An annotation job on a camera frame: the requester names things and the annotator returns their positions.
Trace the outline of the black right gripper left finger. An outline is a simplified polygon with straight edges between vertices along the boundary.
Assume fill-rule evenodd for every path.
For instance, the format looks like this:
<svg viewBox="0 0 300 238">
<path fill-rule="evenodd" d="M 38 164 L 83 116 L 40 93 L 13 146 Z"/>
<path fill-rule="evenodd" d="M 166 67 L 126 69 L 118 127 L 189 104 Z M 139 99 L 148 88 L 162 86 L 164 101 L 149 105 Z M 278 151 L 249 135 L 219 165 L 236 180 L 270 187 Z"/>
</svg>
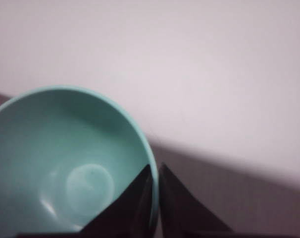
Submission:
<svg viewBox="0 0 300 238">
<path fill-rule="evenodd" d="M 146 165 L 125 191 L 80 231 L 82 238 L 148 238 L 152 176 Z"/>
</svg>

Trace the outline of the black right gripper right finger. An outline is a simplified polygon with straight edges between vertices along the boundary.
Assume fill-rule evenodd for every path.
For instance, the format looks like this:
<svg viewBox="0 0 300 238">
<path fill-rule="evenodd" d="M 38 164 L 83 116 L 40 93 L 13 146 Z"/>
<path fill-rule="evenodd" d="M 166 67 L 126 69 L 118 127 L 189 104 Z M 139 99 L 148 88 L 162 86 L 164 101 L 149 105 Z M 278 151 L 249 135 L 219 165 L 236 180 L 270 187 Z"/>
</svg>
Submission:
<svg viewBox="0 0 300 238">
<path fill-rule="evenodd" d="M 159 169 L 159 205 L 165 238 L 184 238 L 188 233 L 233 232 L 191 194 L 165 163 Z"/>
</svg>

